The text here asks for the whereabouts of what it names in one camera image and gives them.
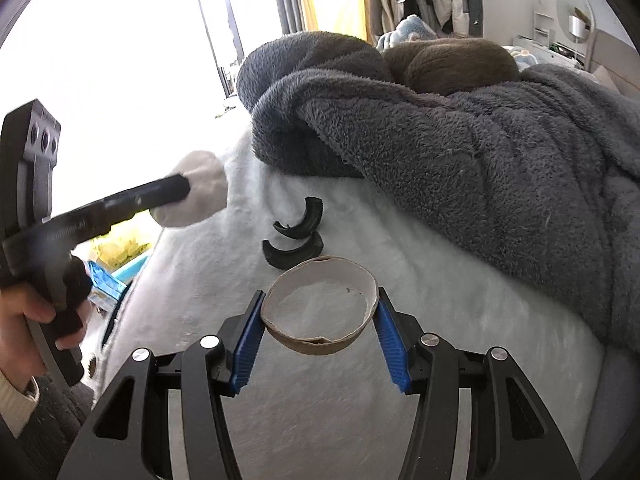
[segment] beige round pad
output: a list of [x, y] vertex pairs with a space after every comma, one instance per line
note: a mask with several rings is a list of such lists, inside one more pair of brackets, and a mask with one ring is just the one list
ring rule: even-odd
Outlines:
[[[285, 297], [302, 286], [321, 282], [340, 283], [356, 289], [364, 296], [367, 309], [356, 330], [340, 339], [328, 339], [321, 335], [302, 338], [284, 333], [271, 321]], [[378, 297], [378, 282], [367, 269], [346, 258], [318, 256], [289, 269], [273, 282], [262, 302], [260, 316], [269, 333], [284, 346], [301, 354], [329, 355], [347, 348], [362, 333], [376, 311]]]
[[191, 190], [181, 202], [150, 211], [162, 227], [187, 227], [201, 222], [226, 207], [228, 184], [222, 162], [211, 152], [191, 152], [170, 174], [182, 174]]

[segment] blue gripper pad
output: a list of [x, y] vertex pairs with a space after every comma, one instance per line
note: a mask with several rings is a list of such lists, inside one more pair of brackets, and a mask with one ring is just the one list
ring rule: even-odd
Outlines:
[[264, 323], [260, 317], [260, 306], [264, 299], [264, 293], [255, 302], [254, 309], [249, 316], [249, 321], [244, 327], [240, 336], [240, 341], [234, 353], [234, 368], [229, 381], [231, 391], [237, 395], [240, 388], [249, 382], [251, 370], [254, 368], [255, 357], [258, 355], [258, 348], [264, 334]]
[[389, 368], [391, 380], [398, 385], [400, 391], [408, 394], [411, 388], [409, 377], [408, 358], [396, 324], [391, 319], [391, 314], [385, 303], [380, 300], [376, 313], [373, 316], [373, 325], [378, 333], [380, 348], [385, 355], [386, 367]]

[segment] stuffed animal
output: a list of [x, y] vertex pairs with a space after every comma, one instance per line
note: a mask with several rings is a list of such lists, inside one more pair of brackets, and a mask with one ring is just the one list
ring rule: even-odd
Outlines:
[[394, 82], [420, 94], [449, 95], [520, 79], [511, 54], [481, 38], [406, 41], [382, 57]]

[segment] cream sleeve cuff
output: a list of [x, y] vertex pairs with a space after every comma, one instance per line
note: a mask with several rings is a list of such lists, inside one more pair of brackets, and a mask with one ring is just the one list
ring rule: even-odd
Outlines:
[[23, 395], [0, 372], [0, 415], [15, 438], [22, 433], [39, 400], [40, 390], [34, 379], [31, 379], [27, 393]]

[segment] blanket fold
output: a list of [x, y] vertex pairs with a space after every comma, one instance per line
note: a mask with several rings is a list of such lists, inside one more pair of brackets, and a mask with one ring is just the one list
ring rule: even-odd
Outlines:
[[638, 104], [551, 65], [448, 97], [311, 65], [274, 78], [252, 107], [258, 158], [363, 176], [577, 310], [600, 340], [640, 351]]

